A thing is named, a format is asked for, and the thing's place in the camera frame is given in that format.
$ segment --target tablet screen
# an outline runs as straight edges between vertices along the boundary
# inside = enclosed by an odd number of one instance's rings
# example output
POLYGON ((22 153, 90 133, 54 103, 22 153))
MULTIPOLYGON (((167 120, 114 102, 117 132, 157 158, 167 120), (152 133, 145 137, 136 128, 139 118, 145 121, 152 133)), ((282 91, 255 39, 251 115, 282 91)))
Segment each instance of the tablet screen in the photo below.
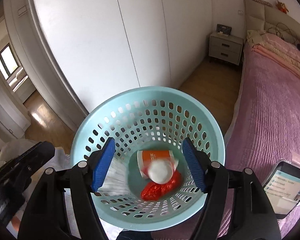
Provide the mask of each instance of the tablet screen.
POLYGON ((277 170, 264 190, 276 214, 287 215, 300 201, 300 179, 277 170))

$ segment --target stuffed toy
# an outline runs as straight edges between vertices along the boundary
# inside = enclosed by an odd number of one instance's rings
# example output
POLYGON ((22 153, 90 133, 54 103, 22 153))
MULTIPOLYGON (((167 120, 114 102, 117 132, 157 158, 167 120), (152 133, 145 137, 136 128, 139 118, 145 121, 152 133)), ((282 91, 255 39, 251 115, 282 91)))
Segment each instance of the stuffed toy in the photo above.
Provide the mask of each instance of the stuffed toy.
POLYGON ((285 14, 287 14, 287 12, 289 12, 288 9, 286 8, 286 5, 282 2, 279 2, 277 0, 275 5, 280 11, 284 12, 285 14))

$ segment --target window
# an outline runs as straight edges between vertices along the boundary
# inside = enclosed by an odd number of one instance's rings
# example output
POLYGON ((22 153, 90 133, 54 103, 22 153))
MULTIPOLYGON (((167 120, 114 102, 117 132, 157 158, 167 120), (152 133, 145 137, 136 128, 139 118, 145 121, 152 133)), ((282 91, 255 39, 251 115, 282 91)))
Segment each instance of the window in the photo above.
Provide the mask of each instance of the window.
POLYGON ((10 44, 8 43, 0 51, 0 71, 7 80, 17 69, 18 63, 11 52, 10 44))

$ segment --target wooden floor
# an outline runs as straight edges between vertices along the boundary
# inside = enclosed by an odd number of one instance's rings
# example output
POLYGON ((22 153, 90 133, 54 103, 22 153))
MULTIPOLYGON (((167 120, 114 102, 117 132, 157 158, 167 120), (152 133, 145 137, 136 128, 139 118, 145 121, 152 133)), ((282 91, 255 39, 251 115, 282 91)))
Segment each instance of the wooden floor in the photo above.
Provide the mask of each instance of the wooden floor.
POLYGON ((49 141, 70 154, 75 133, 56 115, 40 93, 36 90, 24 105, 31 118, 31 125, 25 133, 26 139, 49 141))
POLYGON ((205 59, 179 88, 200 101, 217 120, 222 134, 228 130, 238 98, 242 68, 205 59))
MULTIPOLYGON (((223 135, 230 126, 238 98, 241 70, 238 67, 204 60, 179 88, 199 100, 213 114, 223 135)), ((26 138, 50 141, 70 153, 74 133, 56 115, 36 90, 24 103, 30 111, 31 125, 26 138)))

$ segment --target headboard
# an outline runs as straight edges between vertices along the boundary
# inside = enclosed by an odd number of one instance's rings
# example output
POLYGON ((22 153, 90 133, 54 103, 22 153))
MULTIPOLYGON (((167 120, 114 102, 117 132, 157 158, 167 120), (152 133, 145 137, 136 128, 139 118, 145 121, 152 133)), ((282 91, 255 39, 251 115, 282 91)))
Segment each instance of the headboard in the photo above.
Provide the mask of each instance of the headboard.
POLYGON ((285 41, 294 43, 295 38, 293 36, 300 41, 300 23, 289 15, 279 11, 277 8, 263 5, 253 0, 244 0, 244 6, 246 30, 265 30, 275 34, 277 26, 285 41), (280 23, 291 29, 293 36, 290 35, 290 31, 283 31, 286 27, 280 23))

